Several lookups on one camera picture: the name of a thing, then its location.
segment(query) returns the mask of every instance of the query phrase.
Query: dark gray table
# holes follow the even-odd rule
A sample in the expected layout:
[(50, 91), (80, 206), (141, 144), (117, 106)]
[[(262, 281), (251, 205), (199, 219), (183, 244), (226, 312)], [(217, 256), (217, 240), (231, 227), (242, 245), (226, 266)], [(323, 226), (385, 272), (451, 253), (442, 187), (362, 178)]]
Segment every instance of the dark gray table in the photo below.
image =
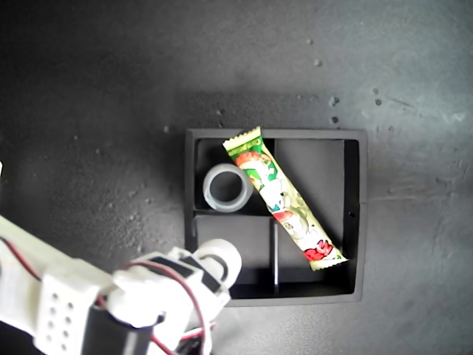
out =
[(473, 1), (8, 2), (2, 215), (111, 271), (183, 244), (186, 127), (366, 129), (363, 300), (227, 309), (216, 353), (472, 354)]

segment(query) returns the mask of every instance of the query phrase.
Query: candy wrapper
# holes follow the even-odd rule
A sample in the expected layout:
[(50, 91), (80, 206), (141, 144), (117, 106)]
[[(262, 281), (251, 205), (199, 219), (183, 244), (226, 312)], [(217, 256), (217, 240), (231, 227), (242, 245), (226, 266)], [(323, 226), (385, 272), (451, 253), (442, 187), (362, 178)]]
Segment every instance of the candy wrapper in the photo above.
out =
[(250, 178), (269, 211), (304, 252), (314, 271), (347, 260), (269, 153), (259, 127), (224, 142), (223, 146)]

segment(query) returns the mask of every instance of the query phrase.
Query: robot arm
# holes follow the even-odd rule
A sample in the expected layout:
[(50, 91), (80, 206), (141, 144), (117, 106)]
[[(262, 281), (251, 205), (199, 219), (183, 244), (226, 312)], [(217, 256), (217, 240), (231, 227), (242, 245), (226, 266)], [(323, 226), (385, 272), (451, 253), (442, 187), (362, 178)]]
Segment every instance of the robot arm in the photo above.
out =
[(32, 335), (46, 355), (174, 354), (196, 320), (209, 354), (211, 320), (242, 266), (233, 245), (210, 240), (193, 254), (147, 254), (110, 275), (1, 216), (0, 236), (0, 321)]

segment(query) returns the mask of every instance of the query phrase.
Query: clear tape roll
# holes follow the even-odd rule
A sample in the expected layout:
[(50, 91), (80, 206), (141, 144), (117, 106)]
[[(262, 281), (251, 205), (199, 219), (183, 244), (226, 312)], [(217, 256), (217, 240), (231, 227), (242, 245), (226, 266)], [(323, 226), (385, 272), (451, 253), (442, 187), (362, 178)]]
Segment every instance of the clear tape roll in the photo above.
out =
[[(212, 193), (210, 191), (210, 186), (214, 178), (216, 178), (223, 172), (232, 172), (238, 175), (242, 181), (242, 191), (232, 201), (218, 200), (214, 196), (212, 196)], [(216, 165), (208, 171), (204, 179), (203, 192), (205, 201), (212, 209), (218, 212), (230, 213), (238, 211), (248, 202), (251, 197), (251, 194), (253, 193), (253, 185), (251, 184), (248, 176), (238, 166), (224, 163)]]

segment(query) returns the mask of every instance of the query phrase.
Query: black tray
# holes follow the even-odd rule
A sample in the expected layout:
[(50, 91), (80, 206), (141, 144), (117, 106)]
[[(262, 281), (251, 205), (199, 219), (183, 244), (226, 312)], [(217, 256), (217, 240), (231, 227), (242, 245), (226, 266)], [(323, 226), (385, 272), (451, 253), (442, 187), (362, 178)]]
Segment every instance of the black tray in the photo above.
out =
[[(361, 299), (367, 225), (365, 131), (263, 129), (265, 145), (299, 190), (333, 243), (349, 259), (311, 271), (287, 232), (254, 190), (238, 212), (211, 209), (203, 179), (219, 163), (233, 163), (223, 141), (243, 130), (190, 129), (186, 135), (186, 248), (223, 238), (242, 255), (229, 305), (298, 305)], [(230, 186), (233, 181), (220, 181)]]

